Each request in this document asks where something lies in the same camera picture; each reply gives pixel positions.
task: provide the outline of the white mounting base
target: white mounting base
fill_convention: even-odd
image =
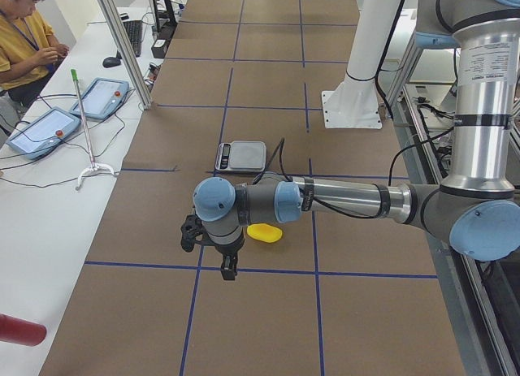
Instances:
[[[373,82],[354,85],[341,82],[335,91],[322,92],[322,105],[325,128],[380,129],[383,126]]]
[[[97,173],[110,173],[114,177],[116,177],[114,168],[110,165],[106,165],[104,163],[96,163],[94,162],[92,166],[84,169],[81,174],[78,176],[78,184],[76,185],[76,191],[79,191],[81,188],[81,183],[83,182],[83,178],[89,175],[95,175]]]

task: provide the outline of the computer mouse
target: computer mouse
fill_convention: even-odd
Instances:
[[[103,67],[114,67],[121,64],[121,59],[116,57],[106,57],[103,59]]]

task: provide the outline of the white pole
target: white pole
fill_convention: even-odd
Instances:
[[[347,74],[334,92],[322,92],[326,128],[382,127],[374,77],[400,1],[364,0]]]

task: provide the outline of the tablet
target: tablet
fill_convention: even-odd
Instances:
[[[11,135],[6,143],[28,159],[44,157],[67,139],[80,123],[77,117],[65,110],[51,108],[22,132]]]
[[[105,120],[117,110],[129,87],[127,81],[96,78],[81,95],[85,116],[93,120]],[[71,108],[70,113],[81,116],[78,102]]]

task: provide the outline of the metal post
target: metal post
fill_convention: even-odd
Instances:
[[[114,38],[115,44],[123,57],[124,65],[127,68],[130,80],[136,89],[137,95],[141,99],[141,104],[144,109],[148,110],[152,106],[152,97],[150,96],[150,92],[141,75],[141,70],[137,64],[136,56],[124,30],[123,22],[119,18],[119,12],[115,7],[114,0],[97,0],[97,2],[106,18],[108,28]]]
[[[325,128],[382,127],[374,78],[401,0],[364,0],[349,65],[336,90],[322,92]]]
[[[393,107],[396,104],[397,98],[401,95],[403,87],[414,73],[421,55],[423,55],[423,49],[417,47],[417,44],[415,43],[415,33],[412,33],[403,54],[403,58],[401,59],[401,63],[399,63],[397,74],[388,90],[387,99],[390,107]]]

